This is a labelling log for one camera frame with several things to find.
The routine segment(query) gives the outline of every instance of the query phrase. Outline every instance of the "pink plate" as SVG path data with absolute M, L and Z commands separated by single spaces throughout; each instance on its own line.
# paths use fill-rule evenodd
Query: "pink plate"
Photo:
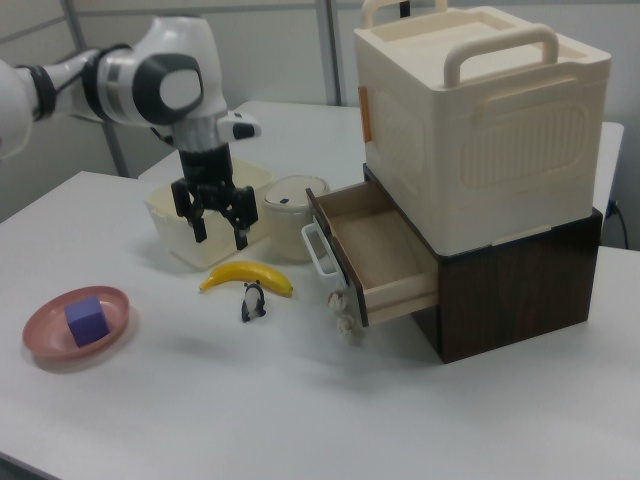
M 93 343 L 78 347 L 69 326 L 64 307 L 97 295 L 107 317 L 109 333 Z M 88 355 L 115 341 L 129 321 L 129 299 L 112 287 L 85 287 L 67 292 L 44 304 L 29 319 L 22 331 L 22 341 L 34 355 L 46 358 L 76 358 Z

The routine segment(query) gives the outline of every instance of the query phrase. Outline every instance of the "purple cube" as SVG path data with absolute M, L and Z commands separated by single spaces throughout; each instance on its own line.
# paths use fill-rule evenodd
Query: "purple cube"
M 67 325 L 79 347 L 100 340 L 109 333 L 102 305 L 95 295 L 70 303 L 64 307 L 64 313 L 67 316 Z

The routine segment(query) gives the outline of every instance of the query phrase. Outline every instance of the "open drawer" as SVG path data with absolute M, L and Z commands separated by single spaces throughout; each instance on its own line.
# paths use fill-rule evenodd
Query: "open drawer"
M 377 185 L 307 194 L 329 257 L 344 274 L 348 313 L 363 326 L 438 304 L 436 259 Z

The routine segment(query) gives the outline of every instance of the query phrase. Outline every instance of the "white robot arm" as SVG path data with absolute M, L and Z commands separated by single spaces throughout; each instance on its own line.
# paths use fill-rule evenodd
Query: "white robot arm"
M 184 172 L 172 184 L 178 215 L 201 242 L 202 214 L 217 210 L 234 227 L 238 249 L 246 246 L 257 209 L 253 189 L 233 184 L 228 143 L 258 136 L 260 127 L 227 109 L 204 19 L 157 17 L 133 47 L 88 50 L 57 65 L 13 68 L 0 61 L 0 159 L 24 148 L 33 122 L 54 114 L 170 127 Z

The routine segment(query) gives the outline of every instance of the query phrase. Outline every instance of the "yellow banana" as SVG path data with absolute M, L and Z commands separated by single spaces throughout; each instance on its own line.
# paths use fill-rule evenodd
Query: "yellow banana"
M 232 280 L 243 282 L 255 282 L 260 280 L 260 285 L 269 290 L 290 297 L 293 287 L 289 279 L 277 270 L 258 262 L 228 262 L 211 270 L 211 275 L 200 285 L 200 291 Z

